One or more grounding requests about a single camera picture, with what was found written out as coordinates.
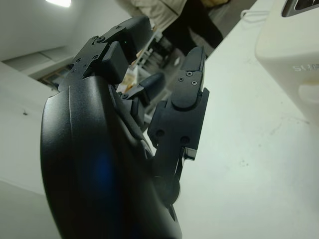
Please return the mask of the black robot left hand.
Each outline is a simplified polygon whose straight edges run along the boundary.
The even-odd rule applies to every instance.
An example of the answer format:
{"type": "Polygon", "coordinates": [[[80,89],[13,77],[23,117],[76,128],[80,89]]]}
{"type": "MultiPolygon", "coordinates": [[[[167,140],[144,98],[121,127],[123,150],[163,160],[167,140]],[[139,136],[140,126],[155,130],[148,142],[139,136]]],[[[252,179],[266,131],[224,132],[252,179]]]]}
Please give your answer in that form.
{"type": "Polygon", "coordinates": [[[117,87],[152,36],[146,16],[90,38],[42,115],[41,173],[64,239],[180,239],[174,210],[184,161],[198,150],[209,91],[205,51],[187,54],[174,90],[143,135],[145,108],[164,88],[154,74],[117,87]]]}

